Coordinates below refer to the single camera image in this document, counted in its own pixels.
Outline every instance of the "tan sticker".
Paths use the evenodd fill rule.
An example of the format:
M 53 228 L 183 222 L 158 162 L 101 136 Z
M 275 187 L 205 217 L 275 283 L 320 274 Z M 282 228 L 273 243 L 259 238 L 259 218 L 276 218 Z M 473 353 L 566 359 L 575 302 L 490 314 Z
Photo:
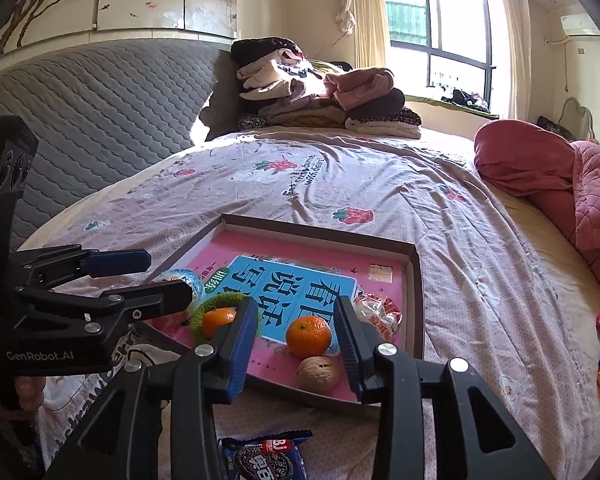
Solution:
M 383 265 L 369 265 L 369 279 L 372 282 L 391 283 L 394 276 L 394 268 Z

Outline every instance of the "tied curtain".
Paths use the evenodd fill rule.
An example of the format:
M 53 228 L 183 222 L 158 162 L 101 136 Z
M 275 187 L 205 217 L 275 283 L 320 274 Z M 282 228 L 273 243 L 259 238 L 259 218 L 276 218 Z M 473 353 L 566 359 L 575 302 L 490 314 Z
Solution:
M 531 99 L 531 17 L 529 0 L 502 0 L 510 53 L 510 96 L 506 119 L 526 121 Z
M 340 5 L 335 20 L 343 34 L 355 30 L 356 67 L 386 66 L 390 41 L 384 0 L 340 0 Z

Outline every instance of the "window pane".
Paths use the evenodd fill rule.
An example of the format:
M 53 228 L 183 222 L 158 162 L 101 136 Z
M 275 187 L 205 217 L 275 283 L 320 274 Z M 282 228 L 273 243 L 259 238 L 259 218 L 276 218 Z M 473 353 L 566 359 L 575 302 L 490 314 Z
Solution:
M 486 62 L 483 0 L 440 0 L 442 49 Z
M 484 97 L 484 70 L 444 57 L 431 56 L 431 84 L 447 89 L 458 88 Z
M 429 0 L 429 8 L 431 9 L 431 46 L 440 48 L 438 46 L 438 1 Z
M 427 86 L 427 54 L 392 46 L 387 66 L 394 73 L 394 86 L 405 94 L 423 95 Z
M 389 37 L 395 41 L 427 44 L 427 1 L 384 0 Z

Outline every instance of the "window sill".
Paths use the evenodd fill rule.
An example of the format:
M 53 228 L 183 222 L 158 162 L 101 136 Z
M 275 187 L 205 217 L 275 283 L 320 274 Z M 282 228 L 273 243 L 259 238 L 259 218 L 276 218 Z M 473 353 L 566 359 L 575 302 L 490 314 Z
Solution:
M 499 119 L 500 116 L 497 114 L 487 114 L 485 112 L 481 112 L 479 110 L 473 110 L 472 108 L 467 108 L 466 106 L 457 105 L 455 103 L 447 103 L 444 101 L 439 101 L 438 99 L 432 99 L 430 97 L 419 97 L 415 95 L 404 95 L 407 104 L 409 107 L 409 101 L 412 103 L 426 103 L 432 106 L 442 106 L 443 108 L 447 108 L 448 110 L 454 110 L 456 112 L 464 112 L 466 114 L 477 115 L 478 117 L 484 117 L 485 119 L 496 120 Z

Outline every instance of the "window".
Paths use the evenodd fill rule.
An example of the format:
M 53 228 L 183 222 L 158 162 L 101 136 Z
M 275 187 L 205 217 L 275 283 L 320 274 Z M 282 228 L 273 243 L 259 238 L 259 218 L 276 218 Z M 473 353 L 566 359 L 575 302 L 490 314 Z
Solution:
M 384 0 L 398 87 L 476 92 L 491 103 L 494 66 L 489 0 Z

